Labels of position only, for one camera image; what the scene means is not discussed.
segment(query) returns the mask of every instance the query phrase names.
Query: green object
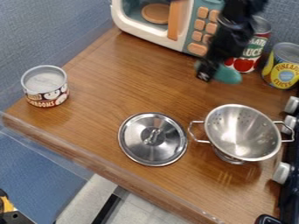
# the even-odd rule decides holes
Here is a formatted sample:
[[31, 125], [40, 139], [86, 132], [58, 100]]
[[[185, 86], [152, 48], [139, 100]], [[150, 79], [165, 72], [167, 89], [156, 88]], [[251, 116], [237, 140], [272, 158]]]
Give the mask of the green object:
[[[194, 68], [197, 71], [200, 66], [200, 61], [198, 60]], [[242, 75], [232, 68], [224, 65], [220, 65], [217, 73], [214, 76], [214, 80], [221, 81], [226, 84], [240, 84], [242, 82]]]

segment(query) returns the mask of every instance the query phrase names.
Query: microwave control panel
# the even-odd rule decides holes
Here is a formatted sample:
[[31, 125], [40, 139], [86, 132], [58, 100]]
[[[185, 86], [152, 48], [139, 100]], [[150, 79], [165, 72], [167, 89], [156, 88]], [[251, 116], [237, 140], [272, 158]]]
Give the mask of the microwave control panel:
[[209, 47], [209, 38], [217, 31], [217, 19], [223, 6], [224, 0], [194, 1], [184, 53], [197, 57], [205, 56]]

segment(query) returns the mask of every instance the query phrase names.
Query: stainless steel lid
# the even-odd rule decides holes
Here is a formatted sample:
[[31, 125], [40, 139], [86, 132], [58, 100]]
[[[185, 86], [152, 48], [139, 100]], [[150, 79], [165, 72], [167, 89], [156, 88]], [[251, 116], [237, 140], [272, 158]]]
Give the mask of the stainless steel lid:
[[275, 56], [283, 62], [299, 63], [299, 45], [282, 42], [274, 46]]
[[169, 165], [187, 148], [187, 136], [173, 119], [158, 113], [133, 115], [120, 127], [119, 144], [128, 157], [149, 166]]

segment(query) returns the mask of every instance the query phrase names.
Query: tin can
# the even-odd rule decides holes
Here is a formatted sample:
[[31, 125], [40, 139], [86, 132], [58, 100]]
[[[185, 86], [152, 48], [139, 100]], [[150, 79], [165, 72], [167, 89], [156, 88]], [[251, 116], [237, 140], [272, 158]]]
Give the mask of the tin can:
[[35, 66], [21, 78], [26, 100], [38, 108], [60, 105], [69, 96], [66, 72], [57, 66]]
[[272, 87], [292, 88], [299, 80], [299, 45], [276, 44], [261, 76]]
[[240, 73], [250, 73], [258, 66], [262, 50], [271, 33], [271, 24], [265, 18], [254, 16], [254, 21], [254, 37], [250, 40], [242, 56], [228, 59], [225, 62], [227, 67]]

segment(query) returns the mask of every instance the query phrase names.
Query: microwave button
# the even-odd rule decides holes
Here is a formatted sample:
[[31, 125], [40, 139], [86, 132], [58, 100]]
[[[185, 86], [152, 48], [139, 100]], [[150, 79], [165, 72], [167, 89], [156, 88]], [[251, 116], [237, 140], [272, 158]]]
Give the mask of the microwave button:
[[198, 9], [198, 17], [199, 18], [207, 18], [207, 14], [209, 12], [209, 9], [206, 7], [199, 7]]
[[205, 45], [198, 45], [195, 43], [190, 43], [188, 45], [188, 51], [191, 53], [195, 53], [199, 56], [204, 56], [207, 52], [207, 47]]
[[195, 20], [194, 28], [197, 29], [197, 30], [199, 30], [199, 31], [204, 30], [204, 28], [205, 28], [205, 21], [201, 20], [201, 19]]
[[212, 35], [210, 35], [210, 34], [206, 34], [204, 37], [203, 37], [203, 43], [205, 44], [205, 45], [208, 45], [209, 44], [209, 42], [210, 42], [210, 38], [212, 37]]
[[209, 19], [210, 19], [211, 22], [216, 23], [217, 19], [218, 19], [218, 16], [219, 16], [219, 11], [218, 10], [212, 10], [212, 11], [210, 11]]
[[213, 24], [213, 23], [208, 23], [206, 25], [206, 28], [205, 30], [210, 33], [210, 34], [214, 34], [217, 30], [217, 25], [216, 24]]
[[192, 39], [195, 41], [201, 41], [202, 37], [203, 37], [203, 33], [201, 31], [194, 31], [192, 34]]

